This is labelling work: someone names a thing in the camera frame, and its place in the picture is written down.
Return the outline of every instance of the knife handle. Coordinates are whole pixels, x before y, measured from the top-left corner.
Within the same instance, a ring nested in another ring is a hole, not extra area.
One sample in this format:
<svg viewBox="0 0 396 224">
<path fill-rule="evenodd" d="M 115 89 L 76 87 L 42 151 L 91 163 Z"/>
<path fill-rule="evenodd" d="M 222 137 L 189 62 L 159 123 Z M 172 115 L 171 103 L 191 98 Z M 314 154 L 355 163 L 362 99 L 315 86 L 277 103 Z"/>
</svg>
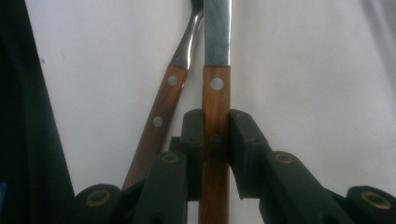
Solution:
<svg viewBox="0 0 396 224">
<path fill-rule="evenodd" d="M 229 166 L 227 162 L 230 113 L 230 66 L 204 67 L 204 191 L 199 223 L 228 223 Z"/>
<path fill-rule="evenodd" d="M 128 189 L 149 175 L 154 157 L 162 150 L 188 72 L 186 68 L 169 63 L 122 189 Z"/>
</svg>

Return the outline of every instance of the utensil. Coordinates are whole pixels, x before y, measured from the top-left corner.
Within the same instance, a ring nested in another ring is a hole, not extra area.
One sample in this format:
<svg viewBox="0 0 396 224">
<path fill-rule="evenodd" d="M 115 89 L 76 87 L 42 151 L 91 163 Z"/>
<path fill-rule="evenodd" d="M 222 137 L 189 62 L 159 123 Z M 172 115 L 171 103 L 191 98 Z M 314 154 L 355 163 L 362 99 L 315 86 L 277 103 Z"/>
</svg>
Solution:
<svg viewBox="0 0 396 224">
<path fill-rule="evenodd" d="M 204 16 L 204 0 L 191 0 L 187 29 L 163 76 L 122 189 L 146 178 L 153 159 L 163 146 L 191 65 L 196 36 Z"/>
<path fill-rule="evenodd" d="M 202 224 L 228 223 L 230 112 L 230 36 L 232 0 L 205 0 L 204 190 Z"/>
</svg>

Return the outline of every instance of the white surface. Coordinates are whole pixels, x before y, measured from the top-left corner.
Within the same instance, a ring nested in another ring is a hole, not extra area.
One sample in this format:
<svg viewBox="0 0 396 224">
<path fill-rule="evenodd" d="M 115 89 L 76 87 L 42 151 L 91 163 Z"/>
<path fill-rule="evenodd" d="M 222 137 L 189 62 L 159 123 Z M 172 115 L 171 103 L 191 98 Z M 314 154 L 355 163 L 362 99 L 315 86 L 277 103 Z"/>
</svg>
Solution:
<svg viewBox="0 0 396 224">
<path fill-rule="evenodd" d="M 370 185 L 396 195 L 395 70 L 362 2 L 233 1 L 232 108 L 328 189 Z M 75 192 L 120 187 L 190 1 L 26 4 Z M 171 135 L 201 106 L 203 37 Z M 262 223 L 258 200 L 239 201 L 233 181 L 230 209 L 230 223 Z"/>
</svg>

